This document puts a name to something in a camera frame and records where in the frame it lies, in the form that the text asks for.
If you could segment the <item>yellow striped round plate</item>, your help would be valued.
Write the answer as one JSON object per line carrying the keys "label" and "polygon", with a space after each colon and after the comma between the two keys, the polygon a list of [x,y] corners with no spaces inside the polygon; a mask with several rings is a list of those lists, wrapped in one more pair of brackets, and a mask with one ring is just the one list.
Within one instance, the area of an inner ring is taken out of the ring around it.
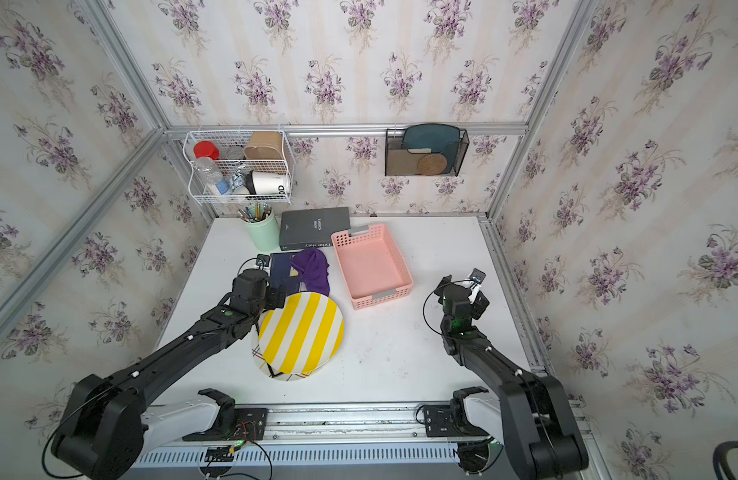
{"label": "yellow striped round plate", "polygon": [[320,369],[339,351],[344,315],[327,296],[303,292],[289,296],[282,309],[265,313],[257,331],[264,360],[283,373]]}

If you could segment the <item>purple cloth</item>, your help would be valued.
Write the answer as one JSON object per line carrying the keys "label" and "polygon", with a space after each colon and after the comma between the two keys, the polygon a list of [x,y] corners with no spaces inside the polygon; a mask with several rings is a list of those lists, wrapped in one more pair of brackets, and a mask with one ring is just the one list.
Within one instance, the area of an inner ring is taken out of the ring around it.
{"label": "purple cloth", "polygon": [[330,295],[329,263],[318,248],[307,248],[295,253],[290,266],[299,274],[300,281],[308,292]]}

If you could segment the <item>square floral plate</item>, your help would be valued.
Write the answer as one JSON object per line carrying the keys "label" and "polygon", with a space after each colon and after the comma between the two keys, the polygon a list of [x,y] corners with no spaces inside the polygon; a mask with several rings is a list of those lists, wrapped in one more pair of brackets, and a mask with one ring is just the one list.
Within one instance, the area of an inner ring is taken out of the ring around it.
{"label": "square floral plate", "polygon": [[267,363],[264,363],[260,367],[260,371],[265,374],[268,378],[281,381],[281,382],[293,382],[293,381],[300,381],[305,380],[311,376],[311,373],[283,373],[276,369],[274,369],[272,366],[270,366]]}

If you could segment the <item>round plaid plate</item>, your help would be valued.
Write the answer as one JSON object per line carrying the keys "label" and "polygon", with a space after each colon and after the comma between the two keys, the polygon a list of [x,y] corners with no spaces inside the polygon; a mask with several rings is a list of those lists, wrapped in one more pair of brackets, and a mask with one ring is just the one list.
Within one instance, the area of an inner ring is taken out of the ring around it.
{"label": "round plaid plate", "polygon": [[293,382],[293,381],[299,381],[309,378],[310,376],[314,375],[317,370],[308,372],[308,373],[295,373],[295,374],[287,374],[280,372],[273,368],[270,364],[268,364],[262,355],[262,352],[260,350],[260,347],[256,345],[252,349],[252,356],[253,361],[258,370],[265,375],[267,378],[270,378],[272,380],[280,381],[280,382]]}

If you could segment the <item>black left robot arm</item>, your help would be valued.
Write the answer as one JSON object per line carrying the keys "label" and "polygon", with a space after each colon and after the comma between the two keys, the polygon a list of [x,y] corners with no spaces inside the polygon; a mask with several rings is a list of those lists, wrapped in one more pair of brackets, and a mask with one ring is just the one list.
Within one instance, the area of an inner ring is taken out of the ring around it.
{"label": "black left robot arm", "polygon": [[142,419],[153,402],[209,357],[251,332],[263,313],[284,306],[286,290],[263,269],[238,274],[232,289],[178,338],[106,377],[90,374],[71,390],[59,424],[41,454],[75,469],[77,477],[118,479],[146,451],[155,429]]}

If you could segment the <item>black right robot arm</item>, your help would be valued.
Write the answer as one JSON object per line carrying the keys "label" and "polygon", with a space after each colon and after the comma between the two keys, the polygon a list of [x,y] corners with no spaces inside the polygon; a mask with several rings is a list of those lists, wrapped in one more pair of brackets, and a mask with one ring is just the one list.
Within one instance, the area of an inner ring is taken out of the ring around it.
{"label": "black right robot arm", "polygon": [[520,368],[473,322],[489,305],[471,280],[446,276],[432,292],[442,306],[444,350],[498,400],[504,452],[520,479],[561,478],[589,467],[589,455],[561,382]]}

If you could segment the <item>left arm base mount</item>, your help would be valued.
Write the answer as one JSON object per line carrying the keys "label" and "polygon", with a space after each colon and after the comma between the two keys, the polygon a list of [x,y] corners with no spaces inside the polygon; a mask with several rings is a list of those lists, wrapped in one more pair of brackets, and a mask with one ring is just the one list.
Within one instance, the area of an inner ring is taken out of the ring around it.
{"label": "left arm base mount", "polygon": [[181,440],[189,443],[227,442],[224,446],[209,447],[203,457],[205,462],[233,462],[246,443],[264,438],[269,414],[267,408],[238,405],[231,396],[212,388],[200,390],[198,399],[207,400],[215,407],[214,420],[206,430],[188,434]]}

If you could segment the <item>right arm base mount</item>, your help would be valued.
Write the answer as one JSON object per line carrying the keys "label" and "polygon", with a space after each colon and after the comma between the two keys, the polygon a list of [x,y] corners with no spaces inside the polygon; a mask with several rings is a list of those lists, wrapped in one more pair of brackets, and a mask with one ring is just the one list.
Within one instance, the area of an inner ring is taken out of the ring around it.
{"label": "right arm base mount", "polygon": [[420,404],[414,419],[428,438],[463,439],[455,453],[466,475],[482,475],[504,451],[500,403],[485,387],[456,390],[448,403]]}

